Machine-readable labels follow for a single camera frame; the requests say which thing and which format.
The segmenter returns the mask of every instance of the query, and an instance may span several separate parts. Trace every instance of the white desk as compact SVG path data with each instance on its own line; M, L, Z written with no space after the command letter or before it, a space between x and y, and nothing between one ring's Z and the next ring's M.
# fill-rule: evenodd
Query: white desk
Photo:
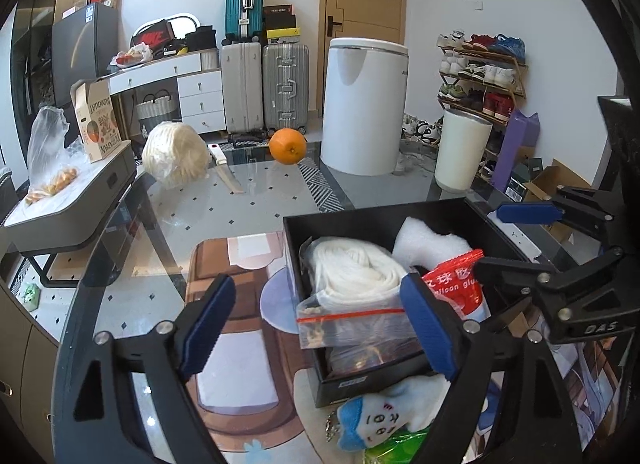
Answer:
M183 123L191 125L199 134L226 130L217 49L155 60L106 77L109 92L118 99L129 89L170 78L178 82Z

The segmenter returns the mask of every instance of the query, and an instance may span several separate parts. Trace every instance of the orange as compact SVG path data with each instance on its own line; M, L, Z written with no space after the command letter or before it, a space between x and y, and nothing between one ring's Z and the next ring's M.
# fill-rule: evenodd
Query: orange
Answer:
M305 136L293 128L278 130L269 141L269 151L282 164L296 164L306 155Z

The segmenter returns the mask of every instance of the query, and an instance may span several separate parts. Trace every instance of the drawer handle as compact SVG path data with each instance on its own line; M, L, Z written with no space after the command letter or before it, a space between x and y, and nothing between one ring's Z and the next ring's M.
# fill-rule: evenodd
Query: drawer handle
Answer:
M11 397L14 394L14 391L7 383L0 381L0 394L5 394L7 397Z

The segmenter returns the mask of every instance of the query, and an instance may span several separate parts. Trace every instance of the silver suitcase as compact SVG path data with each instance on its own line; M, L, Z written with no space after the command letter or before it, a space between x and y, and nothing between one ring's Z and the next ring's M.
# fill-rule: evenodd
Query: silver suitcase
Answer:
M268 45L262 51L264 124L269 131L306 133L309 115L309 49L301 43Z
M220 52L220 63L226 130L241 134L263 129L260 44L226 45Z

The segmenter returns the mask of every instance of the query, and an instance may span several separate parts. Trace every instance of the red packet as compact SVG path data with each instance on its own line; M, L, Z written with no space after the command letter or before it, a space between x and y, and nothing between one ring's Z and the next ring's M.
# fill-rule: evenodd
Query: red packet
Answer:
M484 256L481 249L469 251L457 258L441 263L422 279L434 294L441 294L456 302L467 316L480 307L482 288L471 269Z

